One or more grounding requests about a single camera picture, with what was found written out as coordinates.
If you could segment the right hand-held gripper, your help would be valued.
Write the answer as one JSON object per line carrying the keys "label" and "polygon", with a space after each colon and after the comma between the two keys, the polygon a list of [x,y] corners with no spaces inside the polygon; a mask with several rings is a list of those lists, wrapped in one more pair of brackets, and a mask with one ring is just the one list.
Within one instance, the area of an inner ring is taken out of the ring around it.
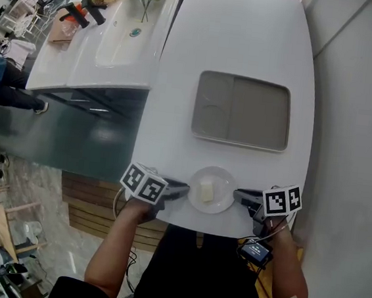
{"label": "right hand-held gripper", "polygon": [[260,191],[253,189],[236,189],[233,198],[241,205],[246,205],[253,219],[253,234],[266,237],[268,218],[289,216],[302,208],[302,190],[298,185],[272,187]]}

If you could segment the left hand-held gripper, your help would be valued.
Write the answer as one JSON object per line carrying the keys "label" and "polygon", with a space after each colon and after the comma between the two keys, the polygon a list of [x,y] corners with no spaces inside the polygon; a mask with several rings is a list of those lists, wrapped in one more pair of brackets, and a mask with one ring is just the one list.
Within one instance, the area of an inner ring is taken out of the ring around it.
{"label": "left hand-held gripper", "polygon": [[166,201],[174,201],[178,197],[187,196],[191,189],[184,183],[175,186],[171,179],[160,177],[153,170],[138,162],[129,164],[120,183],[127,203],[136,199],[150,205],[142,219],[143,222],[155,219],[158,212],[164,210]]}

